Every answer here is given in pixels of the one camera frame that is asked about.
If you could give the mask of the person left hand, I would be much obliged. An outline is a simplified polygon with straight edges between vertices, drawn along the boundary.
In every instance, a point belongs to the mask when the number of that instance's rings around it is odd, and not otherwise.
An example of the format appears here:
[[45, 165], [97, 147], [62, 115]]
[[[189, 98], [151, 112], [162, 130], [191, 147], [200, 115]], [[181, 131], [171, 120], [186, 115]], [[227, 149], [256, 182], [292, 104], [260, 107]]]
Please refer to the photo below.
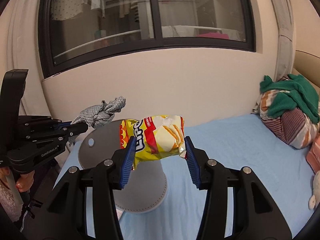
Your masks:
[[[9, 184], [7, 182], [7, 176], [10, 175], [10, 168], [8, 167], [3, 167], [0, 168], [0, 173], [1, 173], [1, 182], [5, 187], [9, 188]], [[16, 188], [20, 192], [26, 192], [28, 191], [33, 182], [34, 182], [34, 173], [35, 171], [32, 171], [28, 174], [22, 174], [20, 178], [16, 182]]]

